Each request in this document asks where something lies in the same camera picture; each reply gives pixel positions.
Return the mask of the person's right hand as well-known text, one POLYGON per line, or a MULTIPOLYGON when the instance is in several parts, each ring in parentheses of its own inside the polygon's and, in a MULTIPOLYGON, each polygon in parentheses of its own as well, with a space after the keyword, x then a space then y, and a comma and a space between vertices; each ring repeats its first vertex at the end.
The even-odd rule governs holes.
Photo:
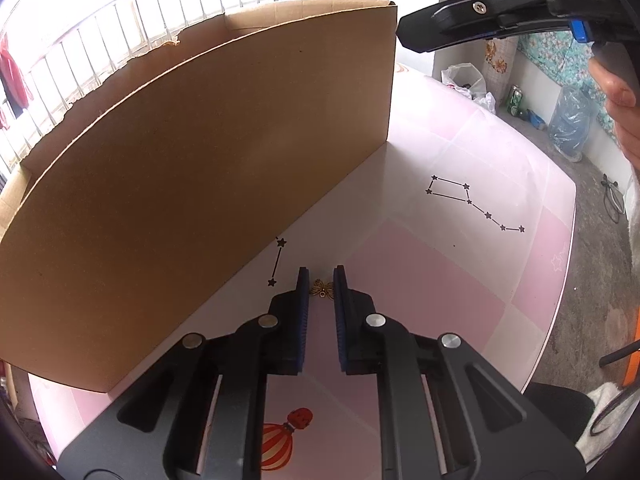
POLYGON ((605 95, 605 109, 613 119, 614 133, 620 149, 638 176, 640 118, 636 95, 622 78, 609 72, 596 58, 590 58, 588 70, 605 95))

